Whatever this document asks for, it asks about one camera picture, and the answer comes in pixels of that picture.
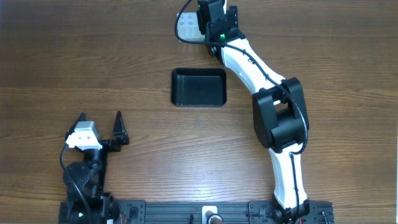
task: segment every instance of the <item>cable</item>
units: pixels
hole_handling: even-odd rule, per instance
[[[75,181],[73,180],[72,176],[69,174],[69,171],[65,167],[65,164],[63,163],[63,155],[65,154],[65,151],[68,149],[68,147],[69,147],[68,144],[65,144],[65,146],[63,147],[61,155],[60,155],[60,163],[61,163],[61,166],[62,166],[62,169],[63,169],[65,175],[67,176],[68,180],[72,183],[72,186],[75,188],[76,192],[80,196],[81,201],[85,205],[86,211],[87,211],[88,220],[90,221],[90,224],[91,224],[91,209],[90,209],[90,206],[88,205],[87,200],[81,194],[81,192],[80,192],[79,188],[77,187]]]
[[[257,66],[257,68],[265,76],[266,80],[270,81],[272,84],[274,84],[276,86],[276,88],[281,90],[285,94],[285,96],[290,100],[290,102],[292,102],[293,106],[297,109],[298,113],[300,114],[300,118],[302,120],[303,127],[304,127],[304,141],[302,143],[301,149],[298,152],[289,152],[289,156],[290,156],[290,158],[292,160],[293,180],[294,180],[296,200],[297,200],[297,213],[296,213],[296,218],[295,218],[295,221],[294,221],[294,222],[296,222],[297,221],[297,215],[299,214],[300,200],[299,200],[299,190],[297,188],[296,172],[295,172],[295,166],[294,166],[294,155],[299,155],[299,154],[303,153],[305,148],[306,148],[306,146],[307,146],[307,143],[308,143],[308,129],[307,129],[307,124],[306,124],[305,119],[304,119],[304,115],[301,112],[299,106],[297,106],[296,102],[293,100],[293,98],[290,95],[290,93],[284,87],[282,87],[280,84],[278,84],[273,79],[271,79],[269,74],[266,73],[266,71],[264,71],[264,69],[259,65],[257,60],[253,56],[251,56],[249,53],[247,53],[245,50],[240,49],[239,47],[235,47],[235,46],[229,45],[229,44],[221,44],[221,43],[217,43],[217,42],[207,42],[207,41],[201,41],[200,42],[200,41],[191,41],[191,40],[182,39],[178,35],[178,28],[177,28],[178,27],[178,21],[180,20],[180,16],[184,12],[185,8],[191,2],[192,2],[192,0],[188,0],[187,3],[185,3],[184,7],[182,7],[180,13],[177,16],[177,20],[175,21],[174,33],[175,33],[175,36],[177,37],[177,39],[179,41],[187,43],[187,44],[199,44],[199,45],[212,45],[212,46],[219,46],[219,47],[229,47],[231,49],[237,50],[238,52],[241,52],[242,54],[248,56],[249,59]]]

